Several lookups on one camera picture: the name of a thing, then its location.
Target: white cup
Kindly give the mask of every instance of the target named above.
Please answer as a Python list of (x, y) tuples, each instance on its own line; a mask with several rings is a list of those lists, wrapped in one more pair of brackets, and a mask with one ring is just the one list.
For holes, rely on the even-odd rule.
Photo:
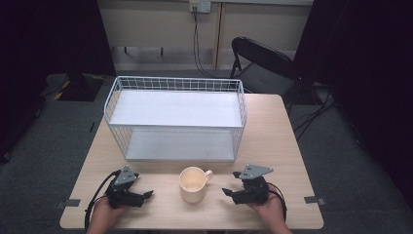
[(186, 168), (179, 176), (180, 195), (189, 203), (197, 203), (206, 196), (206, 185), (213, 177), (213, 172), (204, 172), (197, 167)]

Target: wire shelf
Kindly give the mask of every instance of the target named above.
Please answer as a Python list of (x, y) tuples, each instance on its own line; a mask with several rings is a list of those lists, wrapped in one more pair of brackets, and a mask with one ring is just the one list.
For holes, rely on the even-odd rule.
[(243, 84), (120, 76), (104, 117), (127, 160), (234, 161), (246, 122)]

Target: human hand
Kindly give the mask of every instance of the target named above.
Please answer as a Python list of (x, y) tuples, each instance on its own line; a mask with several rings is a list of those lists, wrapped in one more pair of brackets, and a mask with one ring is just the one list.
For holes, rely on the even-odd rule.
[(94, 204), (94, 213), (92, 214), (91, 224), (89, 225), (88, 234), (103, 234), (115, 226), (119, 218), (130, 207), (121, 206), (114, 209), (109, 204), (107, 197), (102, 197)]
[[(277, 191), (274, 184), (269, 183), (268, 186), (270, 187), (270, 190)], [(255, 203), (248, 203), (247, 205), (258, 213), (264, 223), (270, 228), (272, 233), (292, 233), (285, 224), (282, 211), (282, 201), (277, 195), (269, 193), (267, 202), (262, 205)]]

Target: white shelf board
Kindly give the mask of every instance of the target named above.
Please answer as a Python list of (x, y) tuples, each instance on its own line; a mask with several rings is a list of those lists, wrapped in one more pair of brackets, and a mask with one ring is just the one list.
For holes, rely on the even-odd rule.
[(109, 126), (242, 128), (236, 93), (122, 91)]
[(231, 131), (134, 128), (127, 160), (233, 162)]

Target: gray carpet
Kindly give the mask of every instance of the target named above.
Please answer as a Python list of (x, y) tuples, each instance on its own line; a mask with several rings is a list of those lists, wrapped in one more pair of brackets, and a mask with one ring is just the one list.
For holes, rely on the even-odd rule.
[[(209, 72), (229, 75), (229, 71)], [(119, 73), (127, 74), (203, 77), (197, 70)], [(47, 98), (40, 117), (11, 150), (11, 162), (0, 165), (0, 233), (83, 233), (59, 226), (62, 210), (55, 209), (55, 204), (71, 193), (112, 82), (108, 79), (103, 84), (94, 102)], [(317, 108), (294, 106), (293, 126), (305, 117), (294, 120)], [(327, 204), (320, 207), (321, 230), (294, 233), (413, 233), (412, 212), (382, 168), (358, 146), (353, 132), (351, 123), (332, 107), (299, 139), (316, 195)]]

